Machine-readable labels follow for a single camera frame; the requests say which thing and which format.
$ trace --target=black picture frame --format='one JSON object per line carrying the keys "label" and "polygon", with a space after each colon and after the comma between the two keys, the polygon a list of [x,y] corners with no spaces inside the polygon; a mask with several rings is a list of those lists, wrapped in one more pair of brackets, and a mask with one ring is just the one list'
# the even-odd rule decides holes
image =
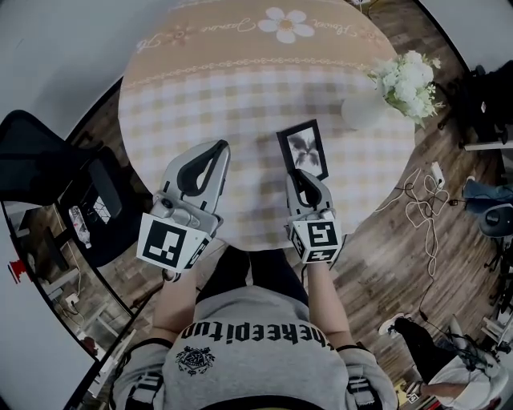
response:
{"label": "black picture frame", "polygon": [[289,145],[289,137],[299,133],[300,131],[308,130],[312,128],[313,136],[315,138],[315,145],[317,152],[319,154],[319,163],[321,165],[321,173],[317,176],[318,179],[323,180],[329,176],[328,174],[328,166],[326,164],[326,157],[324,155],[324,148],[322,146],[321,141],[321,133],[319,132],[319,126],[317,125],[317,120],[312,119],[307,121],[306,123],[298,124],[294,127],[287,128],[283,131],[278,131],[277,137],[278,142],[280,143],[281,153],[283,154],[283,160],[285,161],[285,167],[287,168],[287,172],[291,173],[296,170],[296,164],[294,163],[292,151],[290,150]]}

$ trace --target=round table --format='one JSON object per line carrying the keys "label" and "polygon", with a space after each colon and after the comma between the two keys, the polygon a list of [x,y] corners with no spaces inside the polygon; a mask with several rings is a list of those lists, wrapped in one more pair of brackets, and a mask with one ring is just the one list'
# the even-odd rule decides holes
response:
{"label": "round table", "polygon": [[414,124],[394,110],[373,129],[341,119],[366,71],[395,56],[343,0],[203,0],[170,9],[124,76],[119,121],[131,164],[151,192],[196,144],[232,151],[217,238],[247,251],[290,247],[282,131],[316,119],[337,219],[353,232],[390,194],[414,149]]}

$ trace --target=gray sweatshirt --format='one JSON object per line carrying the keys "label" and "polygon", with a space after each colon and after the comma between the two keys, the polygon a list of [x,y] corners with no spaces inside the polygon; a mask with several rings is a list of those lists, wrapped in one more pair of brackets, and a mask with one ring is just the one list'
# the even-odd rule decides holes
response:
{"label": "gray sweatshirt", "polygon": [[198,303],[195,320],[174,344],[146,340],[129,351],[116,373],[113,408],[398,406],[374,356],[357,346],[333,348],[297,300],[241,287]]}

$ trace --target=white flower bouquet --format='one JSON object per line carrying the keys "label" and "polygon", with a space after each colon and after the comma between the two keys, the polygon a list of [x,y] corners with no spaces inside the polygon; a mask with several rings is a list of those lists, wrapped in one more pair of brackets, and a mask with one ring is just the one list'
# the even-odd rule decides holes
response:
{"label": "white flower bouquet", "polygon": [[380,61],[369,76],[387,103],[424,127],[422,119],[444,107],[434,102],[432,67],[440,68],[438,58],[428,60],[416,51],[408,51],[394,60]]}

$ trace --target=black lettering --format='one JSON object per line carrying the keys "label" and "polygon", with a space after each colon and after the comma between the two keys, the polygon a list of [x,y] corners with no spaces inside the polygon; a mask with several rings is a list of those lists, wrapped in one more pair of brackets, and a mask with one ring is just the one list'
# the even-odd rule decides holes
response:
{"label": "black lettering", "polygon": [[264,327],[261,324],[254,324],[253,325],[253,340],[260,342],[262,339],[264,339]]}
{"label": "black lettering", "polygon": [[283,338],[292,342],[292,344],[297,343],[297,330],[295,324],[290,324],[288,327],[286,324],[281,325],[281,331],[283,332]]}
{"label": "black lettering", "polygon": [[192,333],[194,332],[194,327],[196,324],[190,324],[188,325],[184,331],[182,332],[180,338],[181,339],[187,339],[188,337],[192,336]]}
{"label": "black lettering", "polygon": [[316,328],[312,328],[312,336],[313,336],[313,339],[316,342],[319,342],[322,347],[324,347],[326,345],[326,340],[320,330],[317,330]]}
{"label": "black lettering", "polygon": [[269,340],[279,340],[281,339],[280,327],[277,324],[268,324],[267,331],[271,336],[267,336]]}
{"label": "black lettering", "polygon": [[206,336],[208,334],[208,329],[210,328],[209,322],[199,322],[196,324],[196,330],[194,331],[194,336],[199,336],[200,333],[202,336]]}
{"label": "black lettering", "polygon": [[312,339],[312,331],[310,330],[310,328],[308,326],[306,326],[305,324],[300,324],[299,327],[302,329],[301,334],[304,335],[301,338],[303,340],[311,340]]}
{"label": "black lettering", "polygon": [[212,337],[214,339],[214,342],[219,342],[223,335],[221,334],[221,331],[223,330],[223,324],[220,324],[219,322],[213,322],[216,324],[216,330],[211,334],[208,335],[208,337]]}
{"label": "black lettering", "polygon": [[240,342],[245,342],[249,339],[249,323],[244,322],[235,327],[235,338]]}
{"label": "black lettering", "polygon": [[232,344],[233,343],[233,325],[228,325],[228,332],[226,334],[226,344]]}

